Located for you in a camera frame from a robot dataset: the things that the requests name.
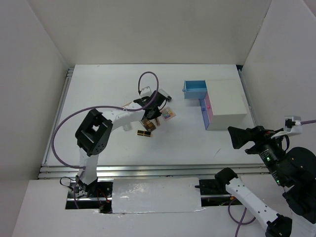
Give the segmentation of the white cover plate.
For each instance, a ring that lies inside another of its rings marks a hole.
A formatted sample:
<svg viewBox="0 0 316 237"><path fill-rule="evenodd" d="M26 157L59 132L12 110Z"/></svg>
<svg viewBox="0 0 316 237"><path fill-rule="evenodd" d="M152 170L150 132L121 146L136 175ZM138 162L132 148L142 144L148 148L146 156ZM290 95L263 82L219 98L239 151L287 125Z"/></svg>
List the white cover plate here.
<svg viewBox="0 0 316 237"><path fill-rule="evenodd" d="M201 211L198 178L116 179L112 212L115 214L183 213Z"/></svg>

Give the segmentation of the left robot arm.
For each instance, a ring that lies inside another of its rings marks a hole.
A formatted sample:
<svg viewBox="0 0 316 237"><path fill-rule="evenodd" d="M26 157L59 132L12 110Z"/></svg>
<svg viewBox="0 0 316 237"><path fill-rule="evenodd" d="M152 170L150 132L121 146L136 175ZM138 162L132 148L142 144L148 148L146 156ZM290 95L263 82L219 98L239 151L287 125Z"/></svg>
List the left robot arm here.
<svg viewBox="0 0 316 237"><path fill-rule="evenodd" d="M105 113L92 109L88 112L75 133L80 155L76 181L84 196L91 197L97 191L98 158L106 148L111 132L135 121L160 117L159 107L165 101L164 95L154 91L150 97L136 99L122 109Z"/></svg>

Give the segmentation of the white drawer cabinet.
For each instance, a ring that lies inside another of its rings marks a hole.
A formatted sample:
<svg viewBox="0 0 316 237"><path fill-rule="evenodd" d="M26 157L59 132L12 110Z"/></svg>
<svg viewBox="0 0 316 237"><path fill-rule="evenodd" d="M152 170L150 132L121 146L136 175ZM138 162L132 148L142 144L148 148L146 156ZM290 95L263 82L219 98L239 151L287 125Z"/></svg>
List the white drawer cabinet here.
<svg viewBox="0 0 316 237"><path fill-rule="evenodd" d="M234 79L206 81L213 118L208 130L226 130L240 126L247 116L247 109L239 83Z"/></svg>

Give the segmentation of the blue drawer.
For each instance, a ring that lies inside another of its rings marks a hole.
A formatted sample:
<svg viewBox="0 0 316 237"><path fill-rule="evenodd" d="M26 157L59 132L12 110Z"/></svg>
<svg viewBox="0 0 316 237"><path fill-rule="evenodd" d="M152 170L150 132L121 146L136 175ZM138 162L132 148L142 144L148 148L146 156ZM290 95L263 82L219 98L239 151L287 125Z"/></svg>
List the blue drawer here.
<svg viewBox="0 0 316 237"><path fill-rule="evenodd" d="M206 82L204 80L185 80L182 91L184 99L204 99L207 94Z"/></svg>

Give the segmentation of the clear bottle black cap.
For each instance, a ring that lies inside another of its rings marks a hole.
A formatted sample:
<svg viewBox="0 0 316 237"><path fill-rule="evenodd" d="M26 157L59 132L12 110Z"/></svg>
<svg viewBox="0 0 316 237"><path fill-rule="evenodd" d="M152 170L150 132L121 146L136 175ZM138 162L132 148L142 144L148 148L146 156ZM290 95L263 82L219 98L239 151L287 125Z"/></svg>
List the clear bottle black cap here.
<svg viewBox="0 0 316 237"><path fill-rule="evenodd" d="M172 101L172 97L168 93L164 92L163 94L166 97L167 102L171 102Z"/></svg>

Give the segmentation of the pink drawer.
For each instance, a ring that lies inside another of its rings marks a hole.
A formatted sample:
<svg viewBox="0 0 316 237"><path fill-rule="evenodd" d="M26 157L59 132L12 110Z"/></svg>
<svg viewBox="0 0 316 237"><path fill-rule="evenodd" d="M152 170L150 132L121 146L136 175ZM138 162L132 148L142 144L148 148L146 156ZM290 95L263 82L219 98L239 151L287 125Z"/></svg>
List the pink drawer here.
<svg viewBox="0 0 316 237"><path fill-rule="evenodd" d="M211 103L210 103L210 99L209 99L208 93L206 94L204 101L205 101L206 111L207 111L207 114L208 114L208 119L209 119L209 121L212 121L213 111L212 111L212 107L211 107Z"/></svg>

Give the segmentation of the aluminium rail frame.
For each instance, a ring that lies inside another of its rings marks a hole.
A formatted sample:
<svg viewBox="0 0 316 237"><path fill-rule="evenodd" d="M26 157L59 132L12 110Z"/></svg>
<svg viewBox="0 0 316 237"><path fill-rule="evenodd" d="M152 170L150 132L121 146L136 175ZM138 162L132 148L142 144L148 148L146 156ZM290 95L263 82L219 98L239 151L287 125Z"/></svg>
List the aluminium rail frame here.
<svg viewBox="0 0 316 237"><path fill-rule="evenodd" d="M98 177L175 177L213 175L225 167L235 173L266 174L258 156L235 150L227 131L207 131L197 100L184 99L185 80L227 80L239 83L235 65L135 64L76 65L66 82L59 110L60 119L73 115L58 131L55 149L70 167L46 153L39 172L40 179L74 177L79 163L75 131L86 116L86 107L123 106L138 97L138 88L159 86L171 97L168 104L176 114L170 120L160 119L151 137L138 136L139 122L130 131L115 130L99 156Z"/></svg>

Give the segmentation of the black gold lipstick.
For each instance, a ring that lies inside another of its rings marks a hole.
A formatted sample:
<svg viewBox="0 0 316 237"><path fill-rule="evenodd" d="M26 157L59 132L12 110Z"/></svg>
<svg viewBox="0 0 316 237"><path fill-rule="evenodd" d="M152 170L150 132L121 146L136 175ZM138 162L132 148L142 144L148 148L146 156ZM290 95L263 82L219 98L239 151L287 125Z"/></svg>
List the black gold lipstick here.
<svg viewBox="0 0 316 237"><path fill-rule="evenodd" d="M151 137L151 134L152 133L150 131L144 131L144 130L137 131L138 136Z"/></svg>

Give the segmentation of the colourful square eyeshadow palette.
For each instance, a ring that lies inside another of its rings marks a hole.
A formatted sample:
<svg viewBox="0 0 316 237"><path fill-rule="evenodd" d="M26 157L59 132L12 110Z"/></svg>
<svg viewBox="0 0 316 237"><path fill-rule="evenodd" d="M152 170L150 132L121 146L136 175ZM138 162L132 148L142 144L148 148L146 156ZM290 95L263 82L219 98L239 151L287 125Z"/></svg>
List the colourful square eyeshadow palette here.
<svg viewBox="0 0 316 237"><path fill-rule="evenodd" d="M166 107L166 108L161 110L161 116L165 121L167 121L167 120L175 117L176 114L169 107Z"/></svg>

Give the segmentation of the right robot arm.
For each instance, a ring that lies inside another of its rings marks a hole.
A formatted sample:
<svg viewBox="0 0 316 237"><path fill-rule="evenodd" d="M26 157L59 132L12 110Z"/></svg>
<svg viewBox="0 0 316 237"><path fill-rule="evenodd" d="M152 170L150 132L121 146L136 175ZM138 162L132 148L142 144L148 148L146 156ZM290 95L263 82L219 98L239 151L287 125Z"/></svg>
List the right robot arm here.
<svg viewBox="0 0 316 237"><path fill-rule="evenodd" d="M266 196L276 198L273 205L287 204L290 217L284 216L255 195L230 168L215 175L215 189L236 197L251 212L265 230L267 237L314 237L316 235L316 157L308 149L282 147L283 139L302 133L300 122L292 127L274 131L262 126L241 129L228 127L234 149L248 142L253 146L245 150L258 155L276 183Z"/></svg>

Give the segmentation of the brown long eyeshadow palette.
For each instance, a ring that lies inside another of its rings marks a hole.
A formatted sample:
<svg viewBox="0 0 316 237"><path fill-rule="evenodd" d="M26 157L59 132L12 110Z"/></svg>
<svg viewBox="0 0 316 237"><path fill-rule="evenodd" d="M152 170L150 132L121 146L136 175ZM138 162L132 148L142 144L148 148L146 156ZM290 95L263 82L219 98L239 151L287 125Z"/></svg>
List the brown long eyeshadow palette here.
<svg viewBox="0 0 316 237"><path fill-rule="evenodd" d="M152 132L156 129L156 126L148 119L143 119L140 121L141 125L148 132Z"/></svg>

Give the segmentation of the clear bottle blue label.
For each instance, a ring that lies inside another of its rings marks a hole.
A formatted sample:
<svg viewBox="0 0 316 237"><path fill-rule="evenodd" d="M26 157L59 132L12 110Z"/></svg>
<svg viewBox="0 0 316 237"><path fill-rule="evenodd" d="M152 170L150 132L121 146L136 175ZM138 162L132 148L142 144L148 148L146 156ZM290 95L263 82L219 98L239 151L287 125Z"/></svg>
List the clear bottle blue label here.
<svg viewBox="0 0 316 237"><path fill-rule="evenodd" d="M126 124L123 126L124 131L130 131L132 129L131 124Z"/></svg>

